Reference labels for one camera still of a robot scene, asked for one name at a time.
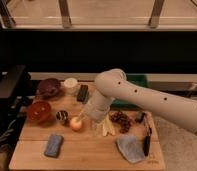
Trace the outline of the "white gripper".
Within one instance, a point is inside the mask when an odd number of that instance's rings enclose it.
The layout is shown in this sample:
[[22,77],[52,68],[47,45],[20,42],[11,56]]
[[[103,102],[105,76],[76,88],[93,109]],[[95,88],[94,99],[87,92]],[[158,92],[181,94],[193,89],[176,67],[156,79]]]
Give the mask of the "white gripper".
[[99,132],[103,130],[103,123],[102,121],[106,117],[109,108],[105,105],[101,104],[94,104],[91,100],[89,100],[85,106],[83,113],[78,115],[78,121],[81,121],[88,116],[90,119],[93,120],[92,122],[92,130],[94,132]]

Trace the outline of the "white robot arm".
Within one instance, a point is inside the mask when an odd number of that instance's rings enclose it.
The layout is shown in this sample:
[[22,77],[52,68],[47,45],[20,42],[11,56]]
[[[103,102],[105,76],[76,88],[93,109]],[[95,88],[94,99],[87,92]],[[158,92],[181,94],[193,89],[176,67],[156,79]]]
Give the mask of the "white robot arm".
[[121,69],[98,74],[95,91],[83,107],[82,115],[96,123],[104,120],[115,99],[133,103],[197,135],[197,101],[130,83]]

